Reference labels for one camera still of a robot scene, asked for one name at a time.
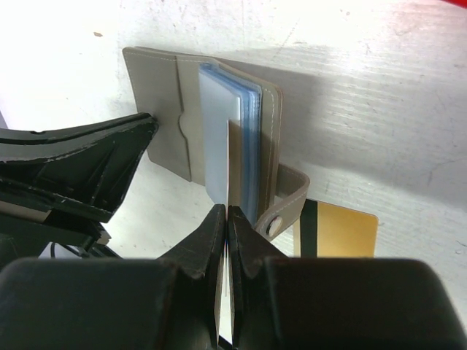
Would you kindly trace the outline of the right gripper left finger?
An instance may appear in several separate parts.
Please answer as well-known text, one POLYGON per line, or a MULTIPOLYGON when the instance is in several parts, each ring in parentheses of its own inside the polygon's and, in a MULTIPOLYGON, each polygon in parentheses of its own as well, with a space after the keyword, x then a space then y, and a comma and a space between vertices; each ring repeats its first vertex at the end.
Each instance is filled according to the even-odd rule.
POLYGON ((3 349, 216 349, 225 207, 155 260, 21 259, 1 272, 3 349))

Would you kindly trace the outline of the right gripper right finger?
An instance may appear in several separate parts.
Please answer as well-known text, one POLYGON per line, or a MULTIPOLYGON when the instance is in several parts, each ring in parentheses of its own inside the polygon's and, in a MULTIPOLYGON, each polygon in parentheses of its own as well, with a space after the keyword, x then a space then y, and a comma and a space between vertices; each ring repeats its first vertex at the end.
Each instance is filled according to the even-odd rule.
POLYGON ((231 219, 235 349, 464 349, 436 273, 419 260, 292 258, 231 219))

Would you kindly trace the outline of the gold card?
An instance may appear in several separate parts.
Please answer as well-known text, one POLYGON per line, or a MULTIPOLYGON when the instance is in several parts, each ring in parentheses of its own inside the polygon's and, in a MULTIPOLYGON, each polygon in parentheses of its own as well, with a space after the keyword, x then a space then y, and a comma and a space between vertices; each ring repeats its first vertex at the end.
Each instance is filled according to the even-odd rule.
POLYGON ((297 257, 373 257, 379 220, 373 214, 307 199, 293 224, 297 257))
POLYGON ((223 299, 221 306, 220 335, 227 341, 230 340, 232 348, 235 348, 234 322, 234 272, 231 260, 231 219, 233 207, 240 206, 242 197, 242 132, 239 124, 228 121, 227 132, 227 199, 225 205, 225 259, 223 299))

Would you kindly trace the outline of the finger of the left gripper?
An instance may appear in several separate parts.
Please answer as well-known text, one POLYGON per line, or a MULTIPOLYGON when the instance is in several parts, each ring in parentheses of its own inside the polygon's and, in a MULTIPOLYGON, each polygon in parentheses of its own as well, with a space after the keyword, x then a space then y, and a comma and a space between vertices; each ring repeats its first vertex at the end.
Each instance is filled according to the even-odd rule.
POLYGON ((52 131, 1 130, 1 200, 108 222, 158 131, 138 113, 52 131))

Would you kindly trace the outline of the grey card holder wallet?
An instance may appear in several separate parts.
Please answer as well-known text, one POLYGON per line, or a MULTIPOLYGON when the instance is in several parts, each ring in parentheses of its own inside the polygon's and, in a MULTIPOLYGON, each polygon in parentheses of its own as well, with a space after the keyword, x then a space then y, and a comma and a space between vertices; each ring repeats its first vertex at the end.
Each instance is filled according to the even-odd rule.
POLYGON ((309 177, 281 164, 280 89, 251 64, 146 47, 123 57, 136 108, 159 134, 152 162, 205 187, 214 203, 238 206, 268 240, 300 216, 309 177))

